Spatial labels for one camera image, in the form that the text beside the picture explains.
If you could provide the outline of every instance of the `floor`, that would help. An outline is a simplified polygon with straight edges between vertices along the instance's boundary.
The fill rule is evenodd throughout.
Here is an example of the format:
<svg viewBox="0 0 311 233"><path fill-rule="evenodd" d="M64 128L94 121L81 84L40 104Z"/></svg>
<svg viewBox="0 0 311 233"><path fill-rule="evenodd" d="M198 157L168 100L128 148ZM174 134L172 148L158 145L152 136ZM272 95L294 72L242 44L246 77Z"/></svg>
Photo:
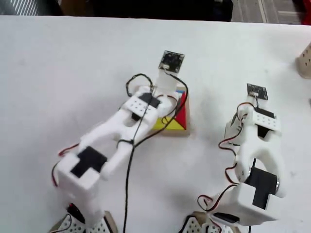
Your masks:
<svg viewBox="0 0 311 233"><path fill-rule="evenodd" d="M232 0L232 22L301 24L302 0Z"/></svg>

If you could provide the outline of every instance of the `white table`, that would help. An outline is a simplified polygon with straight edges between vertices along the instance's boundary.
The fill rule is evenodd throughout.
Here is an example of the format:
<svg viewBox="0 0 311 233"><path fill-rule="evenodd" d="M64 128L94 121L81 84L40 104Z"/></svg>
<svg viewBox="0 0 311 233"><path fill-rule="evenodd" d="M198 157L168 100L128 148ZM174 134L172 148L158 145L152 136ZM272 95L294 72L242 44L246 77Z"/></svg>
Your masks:
<svg viewBox="0 0 311 233"><path fill-rule="evenodd" d="M175 233L199 210L199 194L227 186L233 155L217 143L246 83L266 86L281 115L290 185L284 218L252 232L309 231L311 80L298 75L294 59L311 27L2 16L0 32L1 232L45 233L60 219L50 178L57 152L116 112L132 75L155 79L164 50L186 55L179 77L190 89L192 133L155 137L136 150L127 232ZM102 183L102 204L120 231L126 166Z"/></svg>

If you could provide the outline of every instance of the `white robot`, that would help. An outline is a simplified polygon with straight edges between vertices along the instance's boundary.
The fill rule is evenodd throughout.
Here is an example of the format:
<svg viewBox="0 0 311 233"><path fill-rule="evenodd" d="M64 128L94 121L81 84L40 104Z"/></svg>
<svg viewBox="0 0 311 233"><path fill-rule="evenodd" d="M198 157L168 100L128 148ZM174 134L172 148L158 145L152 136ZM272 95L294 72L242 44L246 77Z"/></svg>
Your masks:
<svg viewBox="0 0 311 233"><path fill-rule="evenodd" d="M248 84L247 102L240 104L226 124L219 147L231 150L234 166L225 174L232 185L224 192L206 197L207 212L214 222L227 226L253 226L279 219L285 205L286 171L280 150L279 117L266 109L266 88ZM255 167L260 160L265 169ZM235 169L239 182L227 170Z"/></svg>
<svg viewBox="0 0 311 233"><path fill-rule="evenodd" d="M176 109L177 101L173 99L179 99L176 92L179 79L175 75L179 72L183 58L182 54L165 51L156 85L140 86L110 119L81 138L76 153L66 153L55 167L57 186L65 203L72 203L82 214L85 225L80 229L86 229L86 233L100 226L103 220L104 210L100 206L99 197L100 180L109 179L130 156L133 147L147 136L159 117L167 116ZM98 152L92 147L98 140L118 142L117 150L109 160L104 152Z"/></svg>

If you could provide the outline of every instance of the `red triangle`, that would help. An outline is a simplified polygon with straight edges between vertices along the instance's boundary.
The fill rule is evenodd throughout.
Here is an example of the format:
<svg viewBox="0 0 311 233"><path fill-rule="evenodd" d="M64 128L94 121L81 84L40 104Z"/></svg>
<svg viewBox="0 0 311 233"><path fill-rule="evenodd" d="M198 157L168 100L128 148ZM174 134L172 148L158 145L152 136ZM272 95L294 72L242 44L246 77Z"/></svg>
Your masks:
<svg viewBox="0 0 311 233"><path fill-rule="evenodd" d="M185 101L185 92L181 95L180 103ZM186 115L186 105L180 109L179 113L175 117L175 120L186 130L187 129L187 115Z"/></svg>

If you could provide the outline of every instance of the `black wire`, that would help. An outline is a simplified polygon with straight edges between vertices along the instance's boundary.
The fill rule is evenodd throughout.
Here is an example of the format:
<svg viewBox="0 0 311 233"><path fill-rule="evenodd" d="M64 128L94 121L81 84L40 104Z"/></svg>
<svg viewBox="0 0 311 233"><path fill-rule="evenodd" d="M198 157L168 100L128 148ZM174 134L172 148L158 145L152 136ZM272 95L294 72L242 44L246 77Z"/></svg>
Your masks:
<svg viewBox="0 0 311 233"><path fill-rule="evenodd" d="M128 92L128 85L129 85L129 83L130 83L133 79L135 79L135 78L136 78L137 76L139 76L139 75L142 75L142 76L144 76L145 78L147 78L147 79L149 80L150 85L151 85L151 86L150 86L150 93L152 94L152 91L153 91L153 83L152 83L152 81L150 80L150 78L149 78L148 76L144 75L144 74L137 74L137 75L134 75L134 76L126 83L126 92L127 92L127 95L128 95L129 97L132 96L132 94L130 94L130 93ZM178 77L176 77L176 76L174 76L174 75L172 75L172 74L168 74L168 75L170 75L171 77L173 77L175 80L181 82L181 83L185 86L185 88L186 88L185 100L182 102L182 104L179 106L179 108L175 110L174 116L167 122L167 124L166 124L162 129L160 129L160 130L158 130L158 131L152 133L151 135L145 137L144 139L142 139L141 141L139 141L138 143L135 144L135 143L134 143L134 141L135 141L135 136L136 136L137 131L138 131L140 125L141 125L142 119L144 118L144 116L145 116L145 114L146 114L146 110L148 109L148 107L149 107L149 105L150 105L150 103L151 103L152 98L150 98L149 103L148 103L148 105L147 105L147 108L145 109L145 112L144 112L142 118L140 119L139 125L138 125L138 127L137 127L137 129L136 129L136 132L135 132L135 134L134 134L133 140L131 141L131 142L133 142L133 148L132 148L132 151L131 151L130 160L129 160L129 163L128 163L128 166L127 166L127 172L126 172L126 180L125 180L125 214L124 214L123 233L126 232L126 222L127 222L127 212L128 212L128 180L129 180L130 169L131 169L131 164L132 164L132 161L133 161L133 156L134 156L135 148L138 147L141 143L143 143L143 142L146 141L147 139L149 139L149 138L151 138L151 137L157 135L158 133L162 132L163 130L165 130L166 127L174 120L174 118L175 118L176 115L179 113L179 111L183 108L183 106L185 105L185 103L186 103L186 101L187 101L187 98L188 98L188 86L187 86L181 79L179 79Z"/></svg>
<svg viewBox="0 0 311 233"><path fill-rule="evenodd" d="M129 84L131 83L131 81L133 81L133 80L134 80L135 78L137 78L138 76L143 76L143 77L145 77L145 78L149 81L149 83L150 83L150 88L153 88L153 83L152 83L151 79L150 79L147 75L142 74L142 73L136 74L136 75L134 75L129 81L127 81L127 83L125 84L126 94L127 94L128 97L132 97L132 93L129 92L128 86L129 86Z"/></svg>
<svg viewBox="0 0 311 233"><path fill-rule="evenodd" d="M141 143L143 143L144 141L148 140L149 138L157 135L158 133L162 132L163 130L166 129L166 127L175 119L176 115L179 113L179 111L184 107L186 101L187 101L187 98L188 98L188 86L184 83L184 81L182 81L181 79L179 79L178 77L172 75L172 74L169 74L169 73L166 73L167 75L170 75L171 77L173 77L175 80L181 82L185 88L186 88L186 96L185 96L185 100L182 102L182 104L179 106L179 108L175 111L175 114L174 116L169 120L169 122L167 122L167 124L160 130L150 134L149 136L145 137L144 139L142 139L140 142L138 142L137 144L135 144L135 148L138 147Z"/></svg>
<svg viewBox="0 0 311 233"><path fill-rule="evenodd" d="M67 216L69 216L69 218L70 218L70 224L69 224L69 226L66 227L66 228L64 228L64 229L62 229L62 230L51 231L50 233L58 233L58 232L64 232L64 231L68 230L68 229L71 227L71 224L72 224L72 217L71 217L70 214L66 214L65 218L66 218Z"/></svg>
<svg viewBox="0 0 311 233"><path fill-rule="evenodd" d="M128 92L128 85L129 83L137 76L139 75L143 75L144 77L147 77L146 75L144 74L137 74L137 75L134 75L127 83L126 83L126 91ZM152 92L153 92L153 83L152 81L150 80L151 82L151 85L150 85L150 94L152 95ZM123 233L126 232L126 222L127 222L127 212L128 212L128 181L129 181L129 176L130 176L130 170L131 170L131 165L132 165L132 161L133 161L133 156L134 156L134 151L135 151L135 137L136 137L136 134L141 126L141 123L142 123L142 120L143 118L145 117L146 115L146 112L148 110L148 107L150 105L152 101L152 96L150 96L150 99L149 99L149 102L147 104L147 107L145 108L145 112L144 114L142 115L142 117L140 118L140 121L139 121L139 124L138 124L138 127L134 133L134 136L133 136L133 139L131 141L127 141L127 140L124 140L124 139L121 139L119 140L119 142L128 142L128 143L131 143L132 144L132 151L131 151L131 155L130 155L130 160L128 162L128 166L127 166L127 172L126 172L126 178L125 178L125 213L124 213L124 223L123 223Z"/></svg>
<svg viewBox="0 0 311 233"><path fill-rule="evenodd" d="M256 164L256 158L253 160L253 165L252 165L252 167L255 167L255 164Z"/></svg>
<svg viewBox="0 0 311 233"><path fill-rule="evenodd" d="M258 96L253 96L256 100L256 106L259 108L259 105L258 105Z"/></svg>

